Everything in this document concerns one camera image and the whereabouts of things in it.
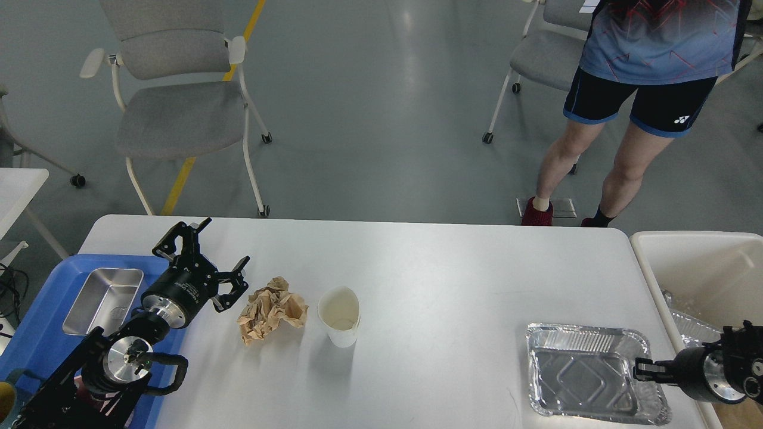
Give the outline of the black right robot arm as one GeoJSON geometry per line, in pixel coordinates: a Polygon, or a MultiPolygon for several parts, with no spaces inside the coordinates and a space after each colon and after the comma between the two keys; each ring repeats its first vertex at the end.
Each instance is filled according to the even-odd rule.
{"type": "Polygon", "coordinates": [[[761,403],[762,328],[745,320],[741,328],[724,326],[719,340],[685,348],[675,359],[638,357],[632,377],[679,387],[698,402],[736,405],[752,399],[761,403]]]}

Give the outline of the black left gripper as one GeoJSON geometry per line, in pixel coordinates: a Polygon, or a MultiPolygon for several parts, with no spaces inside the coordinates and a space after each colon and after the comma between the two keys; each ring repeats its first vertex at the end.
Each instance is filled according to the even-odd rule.
{"type": "Polygon", "coordinates": [[[186,328],[210,299],[216,312],[224,312],[248,290],[244,268],[250,256],[243,257],[231,271],[220,272],[202,255],[198,236],[209,223],[209,217],[201,223],[179,222],[152,249],[169,266],[142,293],[141,307],[163,318],[170,328],[186,328]],[[221,284],[231,285],[231,291],[218,293],[221,284]]]}

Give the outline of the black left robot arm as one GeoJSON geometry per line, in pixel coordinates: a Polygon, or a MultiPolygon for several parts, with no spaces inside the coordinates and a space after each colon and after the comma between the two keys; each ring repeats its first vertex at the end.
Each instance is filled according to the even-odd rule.
{"type": "Polygon", "coordinates": [[[144,396],[168,396],[185,380],[188,359],[158,352],[172,329],[184,329],[212,302],[230,309],[248,289],[243,257],[219,271],[201,253],[198,236],[212,220],[179,222],[153,247],[168,268],[114,333],[95,327],[41,384],[11,421],[12,428],[125,428],[144,396]]]}

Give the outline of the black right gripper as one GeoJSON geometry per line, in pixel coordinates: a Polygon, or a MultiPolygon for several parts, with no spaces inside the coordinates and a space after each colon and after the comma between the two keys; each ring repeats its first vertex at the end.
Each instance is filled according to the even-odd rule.
{"type": "Polygon", "coordinates": [[[634,361],[633,378],[638,382],[678,386],[698,402],[739,404],[747,396],[725,378],[721,356],[718,351],[695,347],[682,350],[675,359],[653,361],[638,357],[634,361]]]}

